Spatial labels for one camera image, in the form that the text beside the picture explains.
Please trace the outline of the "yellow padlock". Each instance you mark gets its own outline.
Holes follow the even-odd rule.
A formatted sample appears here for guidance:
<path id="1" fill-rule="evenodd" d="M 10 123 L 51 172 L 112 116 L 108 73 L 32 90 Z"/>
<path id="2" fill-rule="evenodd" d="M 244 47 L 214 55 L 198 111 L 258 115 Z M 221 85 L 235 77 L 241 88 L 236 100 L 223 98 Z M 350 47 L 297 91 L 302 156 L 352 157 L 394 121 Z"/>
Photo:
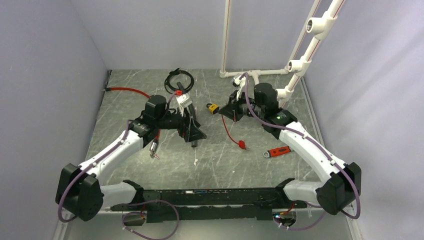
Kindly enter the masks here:
<path id="1" fill-rule="evenodd" d="M 213 115 L 217 114 L 219 112 L 220 106 L 215 103 L 207 103 L 206 107 L 210 113 Z"/>

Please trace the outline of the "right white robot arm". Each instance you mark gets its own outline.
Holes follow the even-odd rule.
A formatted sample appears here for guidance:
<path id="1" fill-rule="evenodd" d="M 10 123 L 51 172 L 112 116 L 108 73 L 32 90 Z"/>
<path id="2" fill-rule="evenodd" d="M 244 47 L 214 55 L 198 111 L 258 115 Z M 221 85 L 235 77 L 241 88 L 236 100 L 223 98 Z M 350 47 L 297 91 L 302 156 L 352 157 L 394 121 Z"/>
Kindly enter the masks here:
<path id="1" fill-rule="evenodd" d="M 247 84 L 233 83 L 236 90 L 229 95 L 228 102 L 219 109 L 219 114 L 238 122 L 242 117 L 255 118 L 264 130 L 288 145 L 317 174 L 318 181 L 287 179 L 279 185 L 275 194 L 276 203 L 289 207 L 294 201 L 318 204 L 330 215 L 346 213 L 345 208 L 356 204 L 357 219 L 361 214 L 362 170 L 354 162 L 347 164 L 330 153 L 317 142 L 299 120 L 277 101 L 277 91 L 269 83 L 254 86 L 253 97 L 249 97 Z"/>

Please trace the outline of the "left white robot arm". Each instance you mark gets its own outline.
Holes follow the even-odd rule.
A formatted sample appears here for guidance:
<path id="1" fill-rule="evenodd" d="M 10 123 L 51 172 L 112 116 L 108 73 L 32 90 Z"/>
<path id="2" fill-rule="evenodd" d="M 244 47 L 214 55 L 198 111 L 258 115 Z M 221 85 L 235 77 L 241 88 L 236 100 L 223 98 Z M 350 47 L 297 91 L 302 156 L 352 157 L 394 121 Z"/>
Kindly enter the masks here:
<path id="1" fill-rule="evenodd" d="M 139 209 L 144 203 L 143 187 L 131 180 L 114 185 L 105 185 L 105 181 L 119 165 L 146 146 L 150 157 L 157 159 L 162 130 L 176 130 L 186 143 L 206 139 L 194 114 L 189 112 L 193 103 L 190 96 L 176 91 L 171 99 L 177 102 L 176 110 L 169 108 L 170 99 L 151 95 L 141 115 L 128 120 L 116 140 L 90 159 L 79 165 L 69 163 L 61 170 L 55 197 L 61 222 L 76 218 L 89 221 L 101 209 L 120 204 L 131 210 Z"/>

